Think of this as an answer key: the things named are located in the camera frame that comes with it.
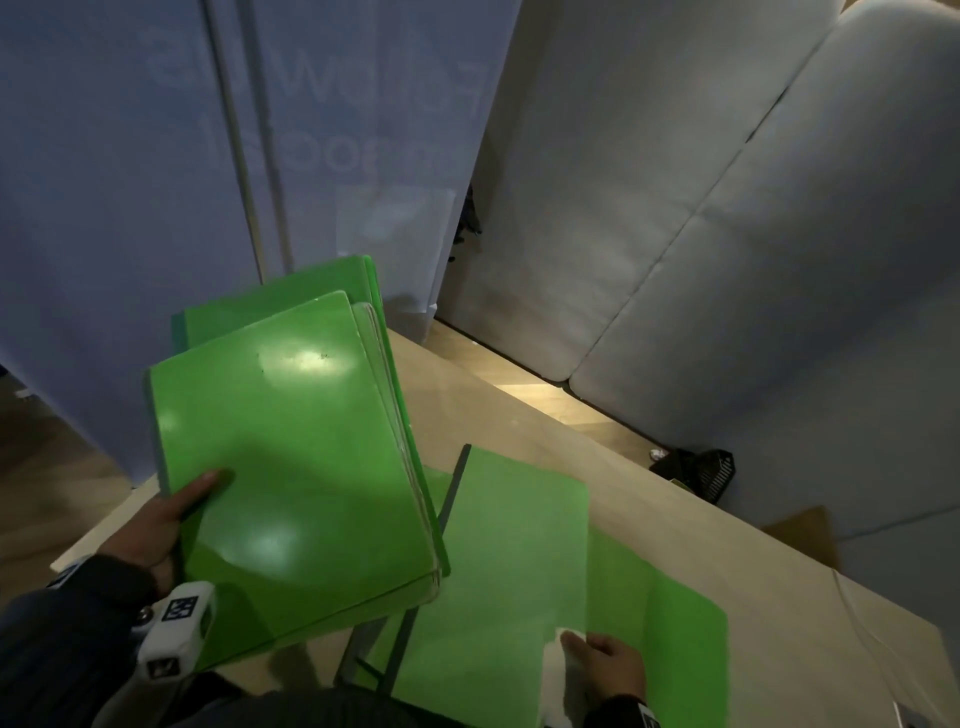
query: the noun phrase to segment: hand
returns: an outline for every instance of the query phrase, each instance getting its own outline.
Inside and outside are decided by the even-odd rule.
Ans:
[[[180,536],[180,519],[220,484],[224,471],[209,471],[172,496],[153,497],[133,518],[110,536],[97,553],[148,570],[156,579],[160,596],[174,588],[174,562],[170,552]]]
[[[647,670],[640,653],[610,635],[587,634],[584,642],[572,632],[564,632],[560,641],[584,666],[588,686],[600,702],[616,695],[632,695],[647,700]]]

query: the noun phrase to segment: person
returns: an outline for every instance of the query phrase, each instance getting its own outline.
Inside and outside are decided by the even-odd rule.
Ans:
[[[132,675],[131,630],[137,615],[176,584],[172,554],[180,520],[222,479],[223,472],[212,471],[168,498],[155,497],[95,555],[65,570],[46,589],[10,603],[0,615],[0,726],[91,725]],[[566,632],[561,640],[582,663],[595,693],[596,707],[585,728],[650,725],[638,708],[646,699],[646,672],[638,652],[607,635],[590,634],[582,640]],[[416,728],[424,724],[416,712],[360,689],[274,692],[259,697],[235,689],[234,698],[206,705],[176,725]]]

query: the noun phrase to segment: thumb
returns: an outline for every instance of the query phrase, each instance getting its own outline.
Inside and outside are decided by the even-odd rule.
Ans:
[[[581,640],[573,632],[564,632],[560,636],[560,643],[564,646],[564,649],[577,658],[583,666],[586,666],[593,657],[593,647]]]
[[[192,506],[209,496],[220,484],[224,471],[207,471],[180,488],[164,502],[164,509],[171,518],[181,518]]]

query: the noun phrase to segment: dark jacket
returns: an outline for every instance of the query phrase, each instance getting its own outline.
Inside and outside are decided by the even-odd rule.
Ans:
[[[146,571],[94,556],[0,615],[0,727],[88,728],[130,678],[137,613],[156,601]],[[274,692],[204,710],[178,728],[414,728],[395,702],[360,691]],[[616,697],[585,728],[644,728],[636,700]]]

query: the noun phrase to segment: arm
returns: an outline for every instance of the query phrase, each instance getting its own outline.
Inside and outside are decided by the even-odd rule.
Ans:
[[[0,615],[0,725],[90,725],[130,677],[137,612],[174,587],[180,518],[219,480],[206,473],[154,498],[97,555],[11,602]]]
[[[647,671],[639,652],[615,637],[593,632],[586,640],[564,632],[561,641],[583,666],[595,706],[584,728],[660,728],[652,714],[644,715],[649,713]]]

